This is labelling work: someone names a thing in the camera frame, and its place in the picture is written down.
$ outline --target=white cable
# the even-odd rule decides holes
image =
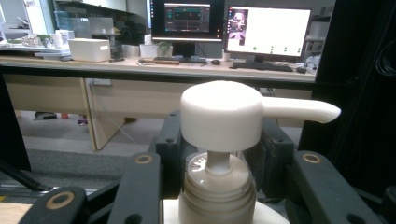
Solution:
[[[94,80],[91,80],[90,82],[89,82],[89,85],[90,85],[90,87],[91,87],[91,90],[92,90],[92,92],[93,92],[93,94],[95,94],[95,95],[97,95],[96,94],[96,89],[95,89],[95,87],[93,86],[93,84],[95,83],[95,81]],[[113,118],[111,118],[110,117],[110,115],[108,114],[108,111],[107,111],[107,108],[106,108],[106,105],[102,102],[102,100],[101,100],[101,98],[100,97],[98,97],[98,103],[99,103],[99,105],[103,108],[103,110],[105,111],[105,114],[106,114],[106,116],[107,116],[107,118],[126,136],[126,137],[128,137],[129,139],[131,139],[133,142],[134,142],[134,144],[136,144],[136,141],[127,133],[127,132],[125,132],[122,128],[121,128],[121,126],[120,125],[118,125],[117,124],[117,122],[113,119]]]

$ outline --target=white screen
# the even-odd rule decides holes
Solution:
[[[309,9],[230,7],[227,50],[300,56]]]

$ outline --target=black monitor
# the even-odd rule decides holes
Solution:
[[[152,0],[151,36],[171,42],[173,55],[194,55],[195,43],[221,43],[224,0]]]
[[[229,6],[226,52],[254,54],[255,62],[302,57],[309,8]]]

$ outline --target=keyboard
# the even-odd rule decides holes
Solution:
[[[155,57],[158,61],[178,61],[180,63],[206,63],[205,58],[182,58],[182,57]]]
[[[293,69],[284,64],[274,63],[233,63],[233,68],[249,68],[279,72],[293,72]]]

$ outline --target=computer mouse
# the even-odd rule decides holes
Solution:
[[[215,60],[212,60],[212,64],[214,64],[214,65],[220,65],[220,64],[221,64],[221,61],[215,59]]]

